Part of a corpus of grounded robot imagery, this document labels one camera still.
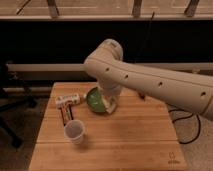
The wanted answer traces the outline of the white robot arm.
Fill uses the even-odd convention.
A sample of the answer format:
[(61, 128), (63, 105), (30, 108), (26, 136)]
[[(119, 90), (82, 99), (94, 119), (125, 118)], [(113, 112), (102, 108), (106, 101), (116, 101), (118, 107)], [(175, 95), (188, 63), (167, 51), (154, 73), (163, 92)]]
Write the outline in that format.
[(84, 68), (105, 96), (119, 95), (124, 86), (213, 121), (213, 77), (126, 63), (113, 39), (104, 40)]

